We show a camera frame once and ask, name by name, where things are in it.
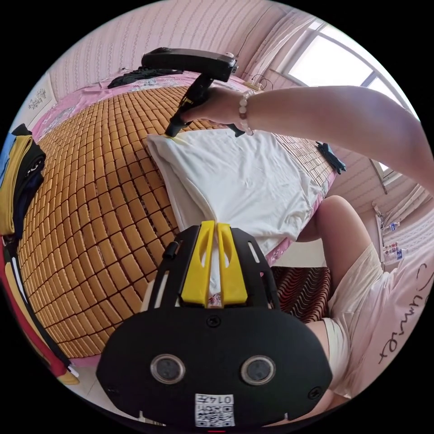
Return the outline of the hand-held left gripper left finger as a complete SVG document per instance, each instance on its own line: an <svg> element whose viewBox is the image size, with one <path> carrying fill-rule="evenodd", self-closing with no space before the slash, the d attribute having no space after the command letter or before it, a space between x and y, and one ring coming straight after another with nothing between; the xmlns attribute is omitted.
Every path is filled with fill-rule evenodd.
<svg viewBox="0 0 434 434"><path fill-rule="evenodd" d="M193 250L181 291L184 304L208 307L214 221L204 221L196 229Z"/></svg>

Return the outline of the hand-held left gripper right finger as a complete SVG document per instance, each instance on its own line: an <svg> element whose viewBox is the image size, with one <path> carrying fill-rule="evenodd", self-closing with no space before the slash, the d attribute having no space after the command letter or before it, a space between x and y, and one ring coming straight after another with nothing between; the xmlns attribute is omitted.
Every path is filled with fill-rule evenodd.
<svg viewBox="0 0 434 434"><path fill-rule="evenodd" d="M217 238L222 307L244 305L248 295L229 224L217 224Z"/></svg>

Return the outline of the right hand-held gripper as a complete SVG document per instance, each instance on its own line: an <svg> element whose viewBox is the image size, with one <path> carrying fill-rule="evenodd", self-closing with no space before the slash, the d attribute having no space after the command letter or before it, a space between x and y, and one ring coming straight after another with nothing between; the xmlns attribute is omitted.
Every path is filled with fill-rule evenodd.
<svg viewBox="0 0 434 434"><path fill-rule="evenodd" d="M202 73L195 79L181 98L175 114L170 118L169 125L165 130L168 140L178 146L189 146L188 134L186 132L179 133L181 129L186 128L191 123L184 121L184 113L203 105L209 99L209 88L214 81L226 83L231 76L232 73L222 76Z"/></svg>

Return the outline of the person's right hand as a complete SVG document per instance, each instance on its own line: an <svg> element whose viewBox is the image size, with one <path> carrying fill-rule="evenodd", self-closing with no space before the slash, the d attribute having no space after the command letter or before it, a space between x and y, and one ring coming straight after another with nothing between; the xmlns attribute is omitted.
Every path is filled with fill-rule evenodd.
<svg viewBox="0 0 434 434"><path fill-rule="evenodd" d="M234 125L242 134L252 136L254 131L248 125L247 105L252 93L240 93L224 88L210 88L207 99L181 114L184 123L206 119L219 125Z"/></svg>

